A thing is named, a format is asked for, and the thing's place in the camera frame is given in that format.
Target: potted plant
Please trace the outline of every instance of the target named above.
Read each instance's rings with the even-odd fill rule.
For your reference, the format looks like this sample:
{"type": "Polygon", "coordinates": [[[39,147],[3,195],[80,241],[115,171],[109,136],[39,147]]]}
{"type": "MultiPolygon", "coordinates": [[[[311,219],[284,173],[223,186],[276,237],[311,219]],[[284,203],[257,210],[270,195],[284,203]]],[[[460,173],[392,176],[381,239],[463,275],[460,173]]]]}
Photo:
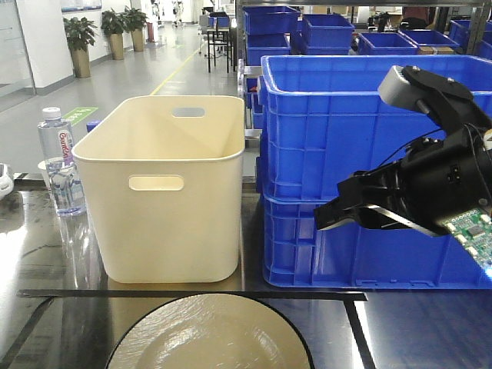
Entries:
{"type": "Polygon", "coordinates": [[[125,6],[125,22],[131,33],[133,41],[133,50],[136,52],[144,51],[144,32],[142,29],[147,25],[147,15],[140,9],[129,8],[125,6]]]}
{"type": "Polygon", "coordinates": [[[63,18],[65,35],[67,36],[68,49],[74,64],[75,76],[87,78],[91,76],[89,64],[89,52],[87,45],[94,44],[94,30],[97,28],[93,21],[86,17],[78,19],[63,18]]]}
{"type": "Polygon", "coordinates": [[[109,38],[109,46],[114,60],[123,59],[123,32],[128,29],[125,17],[113,9],[102,12],[101,29],[109,38]]]}

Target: plant pot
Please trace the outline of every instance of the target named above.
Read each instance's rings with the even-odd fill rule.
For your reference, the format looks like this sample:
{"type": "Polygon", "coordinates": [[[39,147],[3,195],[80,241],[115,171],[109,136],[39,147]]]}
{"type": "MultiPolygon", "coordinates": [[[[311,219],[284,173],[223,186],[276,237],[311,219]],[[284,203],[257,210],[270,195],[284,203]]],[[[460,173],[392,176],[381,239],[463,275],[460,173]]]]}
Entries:
{"type": "Polygon", "coordinates": [[[113,34],[109,36],[109,47],[114,60],[123,59],[123,35],[113,34]]]}
{"type": "Polygon", "coordinates": [[[75,77],[87,78],[91,76],[89,53],[87,50],[71,50],[71,61],[74,64],[75,77]]]}
{"type": "Polygon", "coordinates": [[[135,29],[131,32],[131,40],[133,41],[133,51],[144,51],[144,32],[141,29],[135,29]]]}

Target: green floor sign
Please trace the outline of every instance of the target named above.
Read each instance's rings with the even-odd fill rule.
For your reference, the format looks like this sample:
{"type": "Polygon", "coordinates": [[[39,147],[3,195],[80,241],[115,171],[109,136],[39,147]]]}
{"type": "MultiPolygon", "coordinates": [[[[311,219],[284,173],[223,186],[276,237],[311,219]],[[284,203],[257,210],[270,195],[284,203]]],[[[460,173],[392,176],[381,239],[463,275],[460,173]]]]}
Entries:
{"type": "Polygon", "coordinates": [[[77,123],[80,123],[82,120],[86,119],[96,110],[98,110],[98,108],[96,107],[81,106],[65,114],[63,118],[71,121],[71,125],[76,125],[77,123]]]}

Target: robotic arm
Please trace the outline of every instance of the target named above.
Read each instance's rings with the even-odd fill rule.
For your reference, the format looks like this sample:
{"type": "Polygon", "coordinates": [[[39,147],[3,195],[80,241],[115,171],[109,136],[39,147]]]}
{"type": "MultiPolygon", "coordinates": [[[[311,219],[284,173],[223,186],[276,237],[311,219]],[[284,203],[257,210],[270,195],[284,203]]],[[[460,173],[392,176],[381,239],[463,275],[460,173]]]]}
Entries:
{"type": "Polygon", "coordinates": [[[317,229],[356,221],[373,229],[455,233],[471,244],[492,224],[491,119],[464,85],[418,67],[392,67],[379,93],[389,105],[426,114],[446,138],[415,139],[404,158],[353,173],[338,184],[338,198],[314,210],[317,229]],[[465,233],[458,234],[461,226],[465,233]]]}

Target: bottle label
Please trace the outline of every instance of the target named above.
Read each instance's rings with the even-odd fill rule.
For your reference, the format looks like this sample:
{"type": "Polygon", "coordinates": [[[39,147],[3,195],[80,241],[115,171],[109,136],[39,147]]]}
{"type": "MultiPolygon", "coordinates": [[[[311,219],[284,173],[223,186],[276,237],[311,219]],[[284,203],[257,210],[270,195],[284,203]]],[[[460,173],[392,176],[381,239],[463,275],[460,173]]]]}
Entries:
{"type": "Polygon", "coordinates": [[[61,146],[61,152],[63,153],[63,162],[66,165],[73,163],[74,158],[71,154],[71,148],[74,146],[71,134],[66,129],[62,129],[58,132],[58,140],[61,146]]]}

